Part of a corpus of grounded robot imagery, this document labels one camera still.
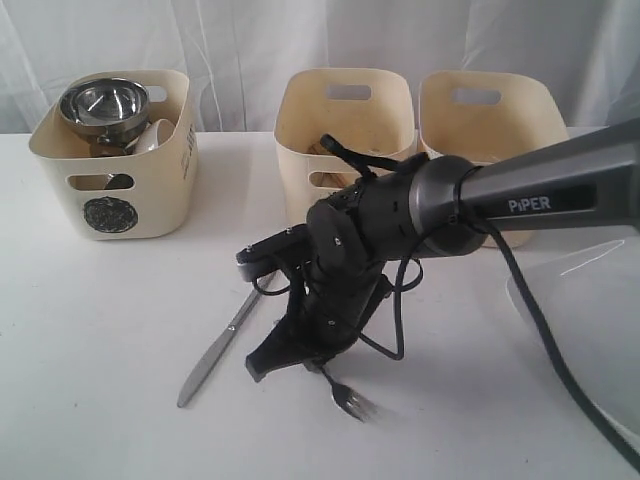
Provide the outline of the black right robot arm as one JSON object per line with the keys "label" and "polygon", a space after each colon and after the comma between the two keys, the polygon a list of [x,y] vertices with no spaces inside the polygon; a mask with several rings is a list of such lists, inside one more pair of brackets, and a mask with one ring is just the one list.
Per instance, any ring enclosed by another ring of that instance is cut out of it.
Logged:
{"label": "black right robot arm", "polygon": [[629,120],[488,166],[416,154],[402,162],[324,146],[359,171],[312,205],[304,223],[242,250],[246,280],[288,278],[284,317],[247,356],[255,381],[321,365],[363,337],[401,284],[390,261],[464,256],[490,229],[525,231],[639,223],[639,123]]}

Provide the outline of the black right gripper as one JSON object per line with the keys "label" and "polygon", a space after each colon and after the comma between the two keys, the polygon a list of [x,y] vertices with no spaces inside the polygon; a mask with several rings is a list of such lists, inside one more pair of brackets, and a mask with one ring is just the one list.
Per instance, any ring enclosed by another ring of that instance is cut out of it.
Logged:
{"label": "black right gripper", "polygon": [[251,378],[260,383],[274,371],[302,364],[319,373],[335,355],[358,339],[383,355],[395,353],[363,334],[373,313],[392,292],[383,273],[385,262],[373,262],[356,274],[324,266],[314,259],[302,267],[302,289],[273,330],[275,343],[266,339],[245,359]]}

